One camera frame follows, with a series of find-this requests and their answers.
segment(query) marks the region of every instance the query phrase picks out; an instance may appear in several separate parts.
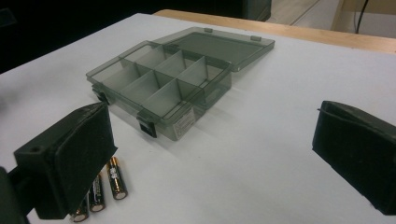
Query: wooden table edge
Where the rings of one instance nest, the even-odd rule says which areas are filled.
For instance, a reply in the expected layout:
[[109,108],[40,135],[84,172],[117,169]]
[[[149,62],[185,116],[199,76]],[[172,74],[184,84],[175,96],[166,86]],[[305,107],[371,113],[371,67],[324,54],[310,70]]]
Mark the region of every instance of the wooden table edge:
[[372,35],[355,35],[328,30],[274,24],[263,21],[248,21],[236,18],[206,15],[200,13],[177,11],[172,9],[160,10],[153,15],[183,21],[195,21],[205,24],[249,30],[270,35],[282,35],[302,40],[309,40],[335,46],[353,49],[366,49],[384,53],[396,54],[396,39]]

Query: battery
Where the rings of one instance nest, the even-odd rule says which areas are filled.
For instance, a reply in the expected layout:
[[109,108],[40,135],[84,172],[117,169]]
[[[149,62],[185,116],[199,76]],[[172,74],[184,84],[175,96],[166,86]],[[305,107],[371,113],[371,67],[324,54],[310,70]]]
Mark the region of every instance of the battery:
[[128,191],[123,182],[120,172],[119,162],[116,157],[112,157],[106,164],[108,181],[115,200],[120,200],[128,195]]
[[82,200],[77,211],[74,214],[70,214],[71,220],[74,222],[80,222],[88,218],[88,206],[87,206],[87,195]]
[[99,212],[106,207],[105,195],[103,193],[103,186],[102,186],[102,176],[100,173],[93,180],[88,197],[89,197],[88,199],[89,199],[91,212]]

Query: table surface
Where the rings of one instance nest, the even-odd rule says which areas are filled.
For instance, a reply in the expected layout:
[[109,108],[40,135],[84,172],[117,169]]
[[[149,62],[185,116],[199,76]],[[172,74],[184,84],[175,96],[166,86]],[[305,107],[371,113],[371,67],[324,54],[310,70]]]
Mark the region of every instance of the table surface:
[[[2,74],[0,164],[10,171],[14,150],[98,102],[85,74],[142,41],[192,26],[276,45],[232,74],[231,89],[179,141],[147,136],[134,117],[111,106],[130,194],[114,201],[103,171],[106,209],[84,223],[395,223],[312,150],[312,139],[324,100],[396,124],[396,56],[240,27],[136,14]],[[69,223],[38,220],[35,211],[29,219]]]
[[205,24],[232,27],[271,35],[283,35],[319,43],[396,53],[396,39],[371,35],[355,35],[335,31],[274,24],[262,21],[248,21],[235,18],[213,16],[185,11],[164,9],[155,15],[183,21],[196,21]]

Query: clear plastic organizer box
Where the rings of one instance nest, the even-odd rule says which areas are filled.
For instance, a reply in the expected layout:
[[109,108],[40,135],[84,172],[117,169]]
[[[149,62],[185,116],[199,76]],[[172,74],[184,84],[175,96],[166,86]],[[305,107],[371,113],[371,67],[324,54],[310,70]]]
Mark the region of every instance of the clear plastic organizer box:
[[145,41],[87,74],[102,101],[137,118],[152,137],[176,141],[275,41],[192,27]]

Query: dark background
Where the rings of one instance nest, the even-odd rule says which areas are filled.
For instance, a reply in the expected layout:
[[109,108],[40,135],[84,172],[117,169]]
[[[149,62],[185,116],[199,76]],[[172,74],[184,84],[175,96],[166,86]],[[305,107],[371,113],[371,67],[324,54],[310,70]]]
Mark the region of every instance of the dark background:
[[[177,9],[245,18],[247,0],[3,0],[0,74],[99,31],[135,13]],[[9,13],[14,23],[9,23]]]

